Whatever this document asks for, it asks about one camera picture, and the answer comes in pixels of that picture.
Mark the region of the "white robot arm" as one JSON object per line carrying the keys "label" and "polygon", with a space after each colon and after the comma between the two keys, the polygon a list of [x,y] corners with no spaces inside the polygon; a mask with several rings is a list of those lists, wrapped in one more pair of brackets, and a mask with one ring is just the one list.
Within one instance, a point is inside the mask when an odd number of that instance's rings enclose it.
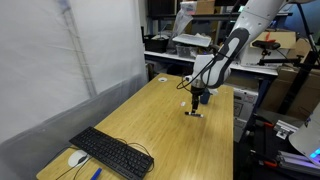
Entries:
{"label": "white robot arm", "polygon": [[287,0],[248,0],[217,54],[207,60],[197,60],[193,73],[187,76],[191,85],[192,109],[186,115],[196,114],[200,96],[206,89],[217,89],[225,82],[232,61],[270,25],[287,3]]}

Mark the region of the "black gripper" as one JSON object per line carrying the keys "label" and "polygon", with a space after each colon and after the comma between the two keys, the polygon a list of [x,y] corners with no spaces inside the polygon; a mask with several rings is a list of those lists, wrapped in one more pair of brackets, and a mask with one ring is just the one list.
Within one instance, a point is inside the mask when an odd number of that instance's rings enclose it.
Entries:
{"label": "black gripper", "polygon": [[199,97],[203,94],[203,88],[197,88],[192,86],[191,87],[191,94],[192,94],[192,112],[196,113],[199,107]]}

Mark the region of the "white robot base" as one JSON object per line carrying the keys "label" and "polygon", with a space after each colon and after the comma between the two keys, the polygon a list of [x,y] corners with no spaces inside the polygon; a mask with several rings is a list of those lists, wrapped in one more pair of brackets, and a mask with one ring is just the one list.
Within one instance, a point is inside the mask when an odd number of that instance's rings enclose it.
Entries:
{"label": "white robot base", "polygon": [[316,166],[320,166],[320,103],[301,127],[289,136],[291,145]]}

